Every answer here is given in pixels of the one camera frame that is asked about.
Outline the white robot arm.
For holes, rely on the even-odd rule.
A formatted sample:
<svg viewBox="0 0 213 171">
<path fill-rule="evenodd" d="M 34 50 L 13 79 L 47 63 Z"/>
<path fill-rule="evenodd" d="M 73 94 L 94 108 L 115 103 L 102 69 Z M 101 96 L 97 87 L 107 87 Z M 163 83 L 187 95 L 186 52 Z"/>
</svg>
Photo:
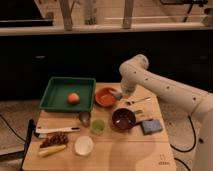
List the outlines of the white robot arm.
<svg viewBox="0 0 213 171">
<path fill-rule="evenodd" d="M 121 90 L 131 96 L 137 85 L 189 112 L 201 123 L 192 171 L 213 171 L 213 93 L 148 71 L 149 61 L 138 54 L 119 66 Z"/>
</svg>

